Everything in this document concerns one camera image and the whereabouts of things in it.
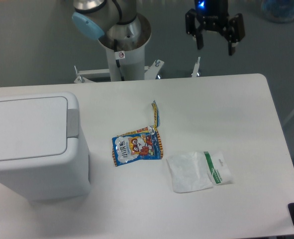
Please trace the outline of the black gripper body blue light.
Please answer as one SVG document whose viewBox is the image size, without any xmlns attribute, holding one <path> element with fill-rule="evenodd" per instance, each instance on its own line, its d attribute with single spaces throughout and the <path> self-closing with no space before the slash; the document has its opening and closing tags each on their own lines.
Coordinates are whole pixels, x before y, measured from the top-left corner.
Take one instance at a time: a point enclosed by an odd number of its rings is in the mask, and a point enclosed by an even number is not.
<svg viewBox="0 0 294 239">
<path fill-rule="evenodd" d="M 206 30 L 223 29 L 228 25 L 227 0 L 195 0 L 196 19 Z"/>
</svg>

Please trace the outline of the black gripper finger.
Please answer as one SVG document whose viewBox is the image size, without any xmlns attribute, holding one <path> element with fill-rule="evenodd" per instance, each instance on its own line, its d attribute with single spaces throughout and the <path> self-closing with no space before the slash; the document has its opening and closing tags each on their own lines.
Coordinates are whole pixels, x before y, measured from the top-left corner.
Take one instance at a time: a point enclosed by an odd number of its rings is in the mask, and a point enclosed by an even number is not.
<svg viewBox="0 0 294 239">
<path fill-rule="evenodd" d="M 185 23 L 186 23 L 186 34 L 192 35 L 196 39 L 196 46 L 198 50 L 201 50 L 204 46 L 203 44 L 203 35 L 202 29 L 199 26 L 196 28 L 196 10 L 191 8 L 185 14 Z"/>
<path fill-rule="evenodd" d="M 228 42 L 228 55 L 232 56 L 236 45 L 245 37 L 244 18 L 241 13 L 227 18 L 226 25 L 222 28 L 222 36 Z"/>
</svg>

